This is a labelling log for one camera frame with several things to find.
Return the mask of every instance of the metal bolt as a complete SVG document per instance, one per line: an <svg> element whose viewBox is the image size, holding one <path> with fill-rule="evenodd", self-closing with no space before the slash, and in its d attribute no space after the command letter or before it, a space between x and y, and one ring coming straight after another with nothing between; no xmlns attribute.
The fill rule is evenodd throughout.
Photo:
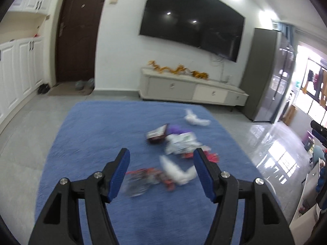
<svg viewBox="0 0 327 245"><path fill-rule="evenodd" d="M99 179L99 178L101 178L102 177L102 172L100 172L100 171L97 171L96 173L94 173L94 175L93 175L96 179Z"/></svg>
<svg viewBox="0 0 327 245"><path fill-rule="evenodd" d="M223 171L220 175L225 179L230 177L230 174L227 171Z"/></svg>
<svg viewBox="0 0 327 245"><path fill-rule="evenodd" d="M261 179L261 178L256 178L256 179L255 179L255 183L256 183L257 185L262 185L262 184L264 184L264 180Z"/></svg>
<svg viewBox="0 0 327 245"><path fill-rule="evenodd" d="M60 179L60 184L61 185L65 185L67 182L68 182L68 179L67 178Z"/></svg>

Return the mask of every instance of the baseboard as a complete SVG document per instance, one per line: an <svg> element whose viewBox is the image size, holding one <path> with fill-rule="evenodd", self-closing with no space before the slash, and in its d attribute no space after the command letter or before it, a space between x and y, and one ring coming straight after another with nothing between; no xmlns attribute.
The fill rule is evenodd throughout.
<svg viewBox="0 0 327 245"><path fill-rule="evenodd" d="M27 102L29 102L32 98L34 98L37 94L37 90L34 90L31 94L29 94L26 98L24 98L4 119L2 123L0 123L0 134L6 128L6 126L10 123L10 121L14 118L14 116L24 107Z"/></svg>
<svg viewBox="0 0 327 245"><path fill-rule="evenodd" d="M104 96L129 96L138 97L139 92L137 90L107 90L107 89L95 89L93 90L94 95Z"/></svg>

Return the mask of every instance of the brown door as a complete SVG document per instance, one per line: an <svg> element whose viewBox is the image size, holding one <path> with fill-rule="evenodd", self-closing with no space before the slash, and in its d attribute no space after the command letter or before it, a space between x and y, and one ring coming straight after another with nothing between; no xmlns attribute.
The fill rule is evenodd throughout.
<svg viewBox="0 0 327 245"><path fill-rule="evenodd" d="M57 82L94 77L96 39L104 0L64 0L57 32Z"/></svg>

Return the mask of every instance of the refrigerator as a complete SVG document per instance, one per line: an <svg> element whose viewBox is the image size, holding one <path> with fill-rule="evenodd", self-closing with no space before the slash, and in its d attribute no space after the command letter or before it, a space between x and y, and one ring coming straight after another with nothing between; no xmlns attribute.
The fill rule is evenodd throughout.
<svg viewBox="0 0 327 245"><path fill-rule="evenodd" d="M256 28L240 89L249 97L242 108L252 121L275 123L282 113L294 70L294 50L277 30Z"/></svg>

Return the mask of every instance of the television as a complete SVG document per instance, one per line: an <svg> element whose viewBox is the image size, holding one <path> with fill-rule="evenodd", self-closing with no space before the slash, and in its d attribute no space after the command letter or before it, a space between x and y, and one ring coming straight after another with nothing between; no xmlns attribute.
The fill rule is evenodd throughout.
<svg viewBox="0 0 327 245"><path fill-rule="evenodd" d="M140 35L207 50L236 62L244 17L219 0L147 0Z"/></svg>

